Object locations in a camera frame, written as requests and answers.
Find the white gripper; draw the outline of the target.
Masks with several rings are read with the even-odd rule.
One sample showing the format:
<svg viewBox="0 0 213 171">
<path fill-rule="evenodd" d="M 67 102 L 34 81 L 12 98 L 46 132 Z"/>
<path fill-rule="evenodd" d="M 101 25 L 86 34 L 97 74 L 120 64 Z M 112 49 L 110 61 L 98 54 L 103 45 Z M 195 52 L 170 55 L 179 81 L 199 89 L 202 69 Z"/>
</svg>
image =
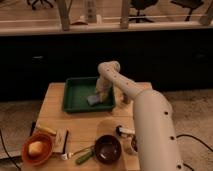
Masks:
<svg viewBox="0 0 213 171">
<path fill-rule="evenodd" d="M 109 96 L 109 90 L 111 87 L 111 83 L 100 76 L 96 82 L 96 93 L 99 95 L 100 101 L 105 102 Z"/>
</svg>

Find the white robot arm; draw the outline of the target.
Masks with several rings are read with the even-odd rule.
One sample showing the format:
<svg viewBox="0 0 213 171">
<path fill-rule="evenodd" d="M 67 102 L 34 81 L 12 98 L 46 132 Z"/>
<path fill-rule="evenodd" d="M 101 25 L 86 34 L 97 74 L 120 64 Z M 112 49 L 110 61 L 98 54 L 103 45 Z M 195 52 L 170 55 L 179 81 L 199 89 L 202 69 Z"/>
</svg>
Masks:
<svg viewBox="0 0 213 171">
<path fill-rule="evenodd" d="M 184 171 L 172 121 L 172 106 L 160 92 L 120 74 L 117 61 L 98 65 L 98 91 L 115 85 L 133 101 L 133 121 L 141 171 Z"/>
</svg>

